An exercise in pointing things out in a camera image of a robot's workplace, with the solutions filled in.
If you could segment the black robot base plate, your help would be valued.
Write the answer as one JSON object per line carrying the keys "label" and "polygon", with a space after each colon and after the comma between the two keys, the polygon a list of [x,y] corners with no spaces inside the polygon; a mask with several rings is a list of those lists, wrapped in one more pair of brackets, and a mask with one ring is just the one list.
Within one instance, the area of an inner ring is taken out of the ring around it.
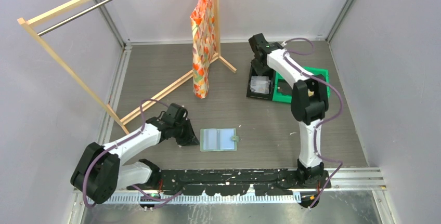
{"label": "black robot base plate", "polygon": [[142,190],[157,190],[168,195],[221,196],[245,195],[253,189],[256,196],[291,195],[293,189],[318,193],[329,177],[300,175],[296,169],[164,169],[154,172]]}

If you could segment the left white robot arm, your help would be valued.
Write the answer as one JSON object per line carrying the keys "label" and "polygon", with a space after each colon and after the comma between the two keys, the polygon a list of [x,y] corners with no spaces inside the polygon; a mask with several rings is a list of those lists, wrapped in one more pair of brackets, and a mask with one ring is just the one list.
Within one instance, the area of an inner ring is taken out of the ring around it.
{"label": "left white robot arm", "polygon": [[138,129],[116,141],[104,145],[90,143],[70,182],[81,191],[87,207],[104,203],[121,188],[155,189],[161,181],[160,168],[147,159],[129,165],[127,161],[168,139],[175,139],[179,146],[199,144],[188,110],[175,103],[169,104],[159,116],[143,118]]}

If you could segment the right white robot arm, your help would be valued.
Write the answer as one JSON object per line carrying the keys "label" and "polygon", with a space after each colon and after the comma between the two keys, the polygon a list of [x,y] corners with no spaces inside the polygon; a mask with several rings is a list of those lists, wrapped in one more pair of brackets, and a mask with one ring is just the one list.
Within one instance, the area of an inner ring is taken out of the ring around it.
{"label": "right white robot arm", "polygon": [[300,186],[310,188],[325,177],[324,164],[318,156],[321,132],[318,123],[329,108],[327,87],[322,83],[324,77],[305,70],[283,45],[268,42],[262,33],[250,37],[249,44],[254,53],[251,66],[257,75],[275,71],[292,89],[290,109],[300,130],[296,178]]}

